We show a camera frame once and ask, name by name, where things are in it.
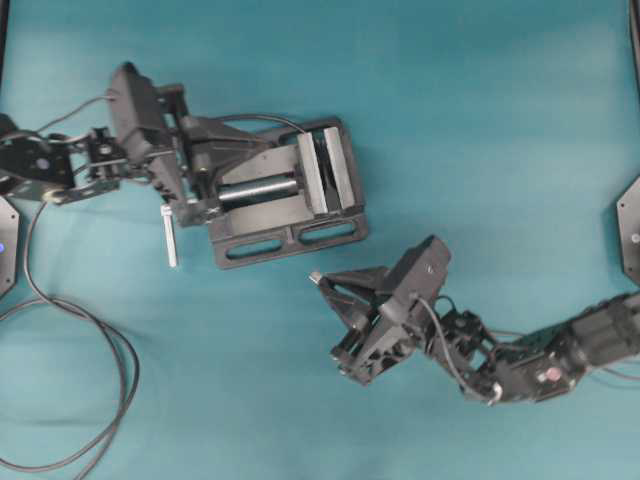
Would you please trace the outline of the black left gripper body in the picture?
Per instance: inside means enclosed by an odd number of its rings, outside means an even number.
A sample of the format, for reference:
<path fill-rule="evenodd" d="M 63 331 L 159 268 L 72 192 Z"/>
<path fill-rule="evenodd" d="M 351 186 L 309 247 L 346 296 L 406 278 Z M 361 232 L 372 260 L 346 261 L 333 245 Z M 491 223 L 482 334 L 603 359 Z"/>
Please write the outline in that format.
<path fill-rule="evenodd" d="M 155 89 L 164 113 L 164 119 L 166 115 L 170 115 L 173 120 L 177 121 L 188 113 L 182 85 L 172 84 L 160 88 L 155 87 Z M 165 202 L 169 204 L 184 203 L 186 194 L 178 164 L 179 130 L 171 129 L 169 126 L 168 128 L 172 141 L 172 146 L 168 150 L 154 153 L 142 163 L 135 163 L 129 159 L 128 155 L 127 157 L 131 165 L 146 169 L 152 185 Z"/>

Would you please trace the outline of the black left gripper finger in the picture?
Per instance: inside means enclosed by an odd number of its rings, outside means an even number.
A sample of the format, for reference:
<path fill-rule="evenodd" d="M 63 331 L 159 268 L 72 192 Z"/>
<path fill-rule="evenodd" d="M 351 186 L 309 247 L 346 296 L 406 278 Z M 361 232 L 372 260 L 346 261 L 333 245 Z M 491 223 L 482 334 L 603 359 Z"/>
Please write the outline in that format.
<path fill-rule="evenodd" d="M 197 200 L 211 198 L 222 175 L 272 147 L 272 142 L 189 143 L 187 157 L 191 192 Z"/>
<path fill-rule="evenodd" d="M 201 116 L 184 116 L 180 119 L 180 139 L 186 149 L 197 145 L 231 150 L 273 146 L 271 141 L 257 134 L 231 127 L 221 120 Z"/>

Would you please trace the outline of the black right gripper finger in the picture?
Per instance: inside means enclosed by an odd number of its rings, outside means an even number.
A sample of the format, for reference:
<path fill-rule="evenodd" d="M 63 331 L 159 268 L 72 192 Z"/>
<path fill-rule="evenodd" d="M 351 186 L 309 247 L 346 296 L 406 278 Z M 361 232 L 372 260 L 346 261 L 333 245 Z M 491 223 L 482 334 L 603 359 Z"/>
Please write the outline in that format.
<path fill-rule="evenodd" d="M 373 300 L 376 296 L 376 291 L 381 287 L 383 279 L 388 272 L 388 267 L 377 266 L 327 273 L 321 277 L 319 286 L 333 290 L 341 287 L 364 300 Z"/>
<path fill-rule="evenodd" d="M 380 279 L 370 279 L 359 284 L 322 279 L 319 290 L 348 330 L 369 333 L 378 316 L 377 289 L 381 283 Z"/>

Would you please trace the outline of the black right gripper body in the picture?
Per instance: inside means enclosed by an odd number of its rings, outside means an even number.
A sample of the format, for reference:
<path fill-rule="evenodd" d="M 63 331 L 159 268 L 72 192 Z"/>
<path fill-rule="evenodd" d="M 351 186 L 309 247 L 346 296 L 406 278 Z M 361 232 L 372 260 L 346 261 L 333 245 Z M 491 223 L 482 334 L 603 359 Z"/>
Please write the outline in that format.
<path fill-rule="evenodd" d="M 340 373 L 367 386 L 414 352 L 425 349 L 433 336 L 435 302 L 433 306 L 429 303 L 423 306 L 428 312 L 428 322 L 421 326 L 396 324 L 384 318 L 378 307 L 378 316 L 369 333 L 347 329 L 347 334 L 330 351 Z"/>

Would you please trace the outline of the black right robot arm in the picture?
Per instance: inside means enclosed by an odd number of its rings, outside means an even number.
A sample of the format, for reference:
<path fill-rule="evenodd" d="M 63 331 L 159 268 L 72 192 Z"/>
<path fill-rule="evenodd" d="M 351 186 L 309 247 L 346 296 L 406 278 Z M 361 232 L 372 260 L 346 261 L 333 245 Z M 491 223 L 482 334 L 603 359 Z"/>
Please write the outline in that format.
<path fill-rule="evenodd" d="M 443 270 L 397 274 L 386 267 L 313 273 L 312 281 L 346 325 L 332 348 L 339 371 L 367 386 L 422 351 L 487 405 L 540 402 L 570 393 L 594 370 L 639 354 L 639 296 L 624 294 L 564 322 L 512 341 L 470 311 L 436 311 Z"/>

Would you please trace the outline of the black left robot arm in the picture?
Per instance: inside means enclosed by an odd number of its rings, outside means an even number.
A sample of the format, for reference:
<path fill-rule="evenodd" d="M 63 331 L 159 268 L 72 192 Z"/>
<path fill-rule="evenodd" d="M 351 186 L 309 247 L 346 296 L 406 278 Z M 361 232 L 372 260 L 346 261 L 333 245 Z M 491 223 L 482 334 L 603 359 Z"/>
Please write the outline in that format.
<path fill-rule="evenodd" d="M 64 205 L 132 181 L 151 186 L 182 222 L 216 209 L 217 177 L 276 145 L 266 132 L 190 115 L 179 84 L 122 72 L 101 95 L 111 127 L 72 137 L 1 117 L 1 194 Z"/>

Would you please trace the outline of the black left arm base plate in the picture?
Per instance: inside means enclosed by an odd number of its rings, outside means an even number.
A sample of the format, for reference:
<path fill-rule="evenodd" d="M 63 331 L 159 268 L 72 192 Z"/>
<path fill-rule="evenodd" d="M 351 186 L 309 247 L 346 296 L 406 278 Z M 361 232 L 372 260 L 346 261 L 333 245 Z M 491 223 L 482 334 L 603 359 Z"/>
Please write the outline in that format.
<path fill-rule="evenodd" d="M 4 197 L 0 201 L 0 296 L 15 285 L 20 214 Z"/>

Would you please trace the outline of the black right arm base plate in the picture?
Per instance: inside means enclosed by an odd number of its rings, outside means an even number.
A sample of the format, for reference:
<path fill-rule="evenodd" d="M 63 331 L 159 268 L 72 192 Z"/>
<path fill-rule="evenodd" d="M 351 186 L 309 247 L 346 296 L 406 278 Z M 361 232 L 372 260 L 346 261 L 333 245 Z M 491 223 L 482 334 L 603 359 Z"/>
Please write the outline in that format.
<path fill-rule="evenodd" d="M 636 178 L 616 202 L 622 269 L 639 285 L 639 183 Z"/>

